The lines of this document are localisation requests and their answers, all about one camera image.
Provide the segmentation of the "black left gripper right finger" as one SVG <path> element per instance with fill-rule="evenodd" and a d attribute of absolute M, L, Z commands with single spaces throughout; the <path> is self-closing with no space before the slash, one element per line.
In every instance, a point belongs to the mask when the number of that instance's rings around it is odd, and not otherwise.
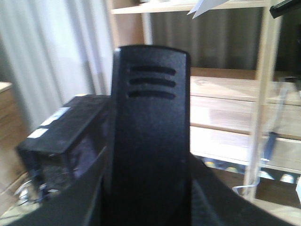
<path fill-rule="evenodd" d="M 294 226 L 227 187 L 198 157 L 190 155 L 192 226 Z"/>

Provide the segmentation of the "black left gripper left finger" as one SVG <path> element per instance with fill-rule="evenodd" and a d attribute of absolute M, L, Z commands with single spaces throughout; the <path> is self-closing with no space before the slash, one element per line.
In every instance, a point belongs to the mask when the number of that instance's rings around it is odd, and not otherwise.
<path fill-rule="evenodd" d="M 90 168 L 59 195 L 9 223 L 10 226 L 101 226 L 102 180 L 108 149 L 98 154 Z"/>

